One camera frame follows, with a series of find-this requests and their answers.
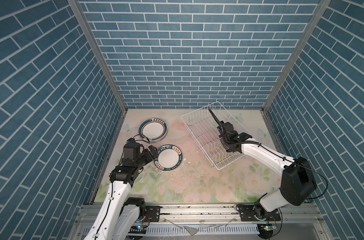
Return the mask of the white wire dish rack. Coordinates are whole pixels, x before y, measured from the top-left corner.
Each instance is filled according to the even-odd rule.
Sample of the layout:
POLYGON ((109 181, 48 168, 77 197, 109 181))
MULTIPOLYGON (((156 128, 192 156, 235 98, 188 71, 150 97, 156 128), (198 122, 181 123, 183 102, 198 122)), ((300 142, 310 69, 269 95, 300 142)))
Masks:
MULTIPOLYGON (((230 122, 239 134, 250 134, 221 103, 211 103, 185 114, 181 118, 185 123, 186 129, 216 169, 221 170, 244 156, 243 153, 238 152, 227 153, 220 142, 220 133, 217 129, 220 121, 230 122)), ((252 138, 247 141, 255 142, 256 140, 252 138)))

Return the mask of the dark green rim plate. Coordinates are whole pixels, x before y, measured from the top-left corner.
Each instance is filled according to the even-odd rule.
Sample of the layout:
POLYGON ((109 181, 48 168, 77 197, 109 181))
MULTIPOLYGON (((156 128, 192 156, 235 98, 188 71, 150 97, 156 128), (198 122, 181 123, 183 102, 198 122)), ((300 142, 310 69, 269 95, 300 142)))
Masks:
POLYGON ((158 143, 162 141, 168 131, 166 122, 159 118, 145 120, 138 129, 139 136, 149 143, 158 143))

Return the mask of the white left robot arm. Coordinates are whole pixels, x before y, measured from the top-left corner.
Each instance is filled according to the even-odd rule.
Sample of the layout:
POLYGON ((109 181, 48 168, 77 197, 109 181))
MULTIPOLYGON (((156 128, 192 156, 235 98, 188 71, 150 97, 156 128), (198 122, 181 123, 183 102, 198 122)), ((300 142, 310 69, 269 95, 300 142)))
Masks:
POLYGON ((127 143, 122 160, 110 173, 106 198, 86 240, 125 240, 136 220, 145 216, 143 198, 129 198, 139 171, 153 160, 158 152, 154 146, 147 149, 137 142, 127 143))

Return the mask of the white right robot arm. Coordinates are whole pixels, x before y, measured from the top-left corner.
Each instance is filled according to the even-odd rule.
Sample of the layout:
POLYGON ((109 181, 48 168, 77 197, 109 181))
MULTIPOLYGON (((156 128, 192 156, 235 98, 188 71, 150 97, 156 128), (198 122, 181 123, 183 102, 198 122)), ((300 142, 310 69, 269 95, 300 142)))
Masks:
POLYGON ((300 206, 316 189, 317 183, 308 160, 281 154, 255 140, 247 133, 238 133, 229 122, 217 121, 219 138, 227 152, 250 156, 281 179, 280 186, 260 197, 254 205, 255 217, 265 220, 280 207, 300 206))

